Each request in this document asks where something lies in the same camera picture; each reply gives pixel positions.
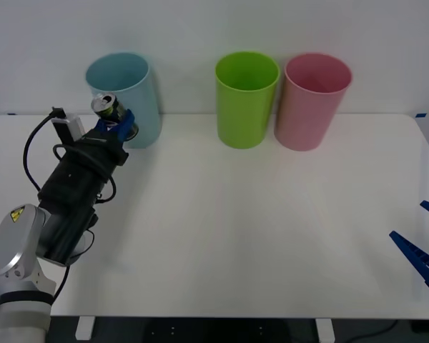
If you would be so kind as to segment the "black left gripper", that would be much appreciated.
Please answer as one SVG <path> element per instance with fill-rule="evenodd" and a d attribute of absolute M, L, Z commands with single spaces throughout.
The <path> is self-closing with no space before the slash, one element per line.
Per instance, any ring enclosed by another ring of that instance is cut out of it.
<path fill-rule="evenodd" d="M 134 115 L 130 109 L 110 131 L 110 123 L 99 119 L 91 129 L 76 139 L 63 134 L 63 173 L 65 177 L 111 177 L 129 157 L 123 143 L 134 138 Z"/>

